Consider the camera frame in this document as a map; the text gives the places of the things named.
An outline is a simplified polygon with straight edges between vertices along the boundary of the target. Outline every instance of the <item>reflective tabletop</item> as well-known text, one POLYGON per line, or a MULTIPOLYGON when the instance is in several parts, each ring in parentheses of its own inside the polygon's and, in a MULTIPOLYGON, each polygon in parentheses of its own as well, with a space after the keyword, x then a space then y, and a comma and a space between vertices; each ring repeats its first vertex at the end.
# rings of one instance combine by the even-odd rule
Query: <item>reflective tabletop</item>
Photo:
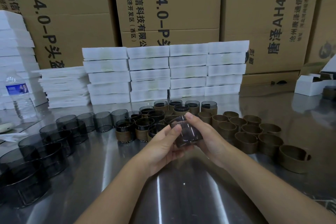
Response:
MULTIPOLYGON (((212 100, 218 113, 234 111, 256 115, 263 122, 282 128, 285 144, 304 148, 312 159, 307 174, 285 170, 270 157, 257 153, 250 157, 302 193, 336 214, 336 103, 321 96, 294 94, 294 84, 243 86, 240 94, 188 97, 212 100)), ((37 108, 41 121, 25 130, 38 133, 57 118, 85 112, 139 110, 154 101, 48 109, 37 108)), ((14 110, 0 111, 2 120, 15 116, 14 110)), ((138 140, 118 143, 115 130, 89 133, 89 140, 77 145, 69 156, 70 166, 51 179, 52 190, 24 209, 0 206, 2 224, 70 224, 99 196, 124 164, 146 143, 138 140)), ((17 147, 0 145, 0 156, 17 147)), ((185 157, 164 167, 145 184, 130 223, 267 223, 253 202, 233 178, 217 167, 196 147, 185 157)))

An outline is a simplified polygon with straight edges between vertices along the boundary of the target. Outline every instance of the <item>clear plastic bottle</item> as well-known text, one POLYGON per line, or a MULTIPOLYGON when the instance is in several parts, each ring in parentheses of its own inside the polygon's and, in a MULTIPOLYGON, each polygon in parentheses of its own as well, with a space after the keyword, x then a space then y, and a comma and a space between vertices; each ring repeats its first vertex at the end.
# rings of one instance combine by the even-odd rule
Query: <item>clear plastic bottle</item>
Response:
POLYGON ((36 110, 30 99, 26 82, 16 74, 14 69, 7 70, 6 88, 20 119, 24 120, 36 116, 36 110))

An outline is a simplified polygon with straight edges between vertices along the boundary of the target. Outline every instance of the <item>blue label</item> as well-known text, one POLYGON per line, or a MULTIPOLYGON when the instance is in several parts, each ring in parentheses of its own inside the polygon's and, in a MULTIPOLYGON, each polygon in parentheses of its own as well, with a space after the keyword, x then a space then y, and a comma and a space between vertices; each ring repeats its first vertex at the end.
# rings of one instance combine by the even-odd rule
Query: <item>blue label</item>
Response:
POLYGON ((9 85, 9 86, 6 86, 6 88, 10 96, 21 95, 21 94, 25 94, 29 92, 27 85, 25 83, 9 85))

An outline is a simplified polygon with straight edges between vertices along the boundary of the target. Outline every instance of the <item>person's right hand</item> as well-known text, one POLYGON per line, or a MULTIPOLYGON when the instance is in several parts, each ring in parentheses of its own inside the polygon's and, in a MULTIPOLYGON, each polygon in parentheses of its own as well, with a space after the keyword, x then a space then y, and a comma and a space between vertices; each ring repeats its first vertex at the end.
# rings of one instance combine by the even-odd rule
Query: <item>person's right hand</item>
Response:
POLYGON ((225 148, 231 145, 211 125, 204 123, 199 117, 192 115, 190 112, 187 112, 185 116, 187 121, 197 128, 203 136, 203 140, 198 141, 197 146, 212 162, 224 168, 223 156, 225 148))

